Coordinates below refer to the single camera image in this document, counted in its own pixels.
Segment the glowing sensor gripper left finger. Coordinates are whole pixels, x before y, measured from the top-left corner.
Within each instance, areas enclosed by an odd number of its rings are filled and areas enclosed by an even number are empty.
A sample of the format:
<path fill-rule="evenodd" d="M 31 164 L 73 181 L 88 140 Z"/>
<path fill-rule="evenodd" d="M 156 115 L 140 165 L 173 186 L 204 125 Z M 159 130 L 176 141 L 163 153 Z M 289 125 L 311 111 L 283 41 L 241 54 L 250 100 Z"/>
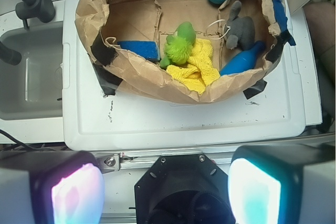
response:
<path fill-rule="evenodd" d="M 1 152 L 1 223 L 99 223 L 104 189 L 90 152 Z"/>

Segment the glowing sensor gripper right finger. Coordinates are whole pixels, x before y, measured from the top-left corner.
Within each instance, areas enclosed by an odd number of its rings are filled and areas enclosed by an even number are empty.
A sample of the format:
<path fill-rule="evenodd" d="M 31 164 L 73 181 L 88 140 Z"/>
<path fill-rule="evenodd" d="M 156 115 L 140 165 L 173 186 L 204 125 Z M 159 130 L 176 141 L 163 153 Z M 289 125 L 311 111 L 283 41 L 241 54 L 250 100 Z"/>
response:
<path fill-rule="evenodd" d="M 228 195 L 238 223 L 335 223 L 335 145 L 243 145 Z"/>

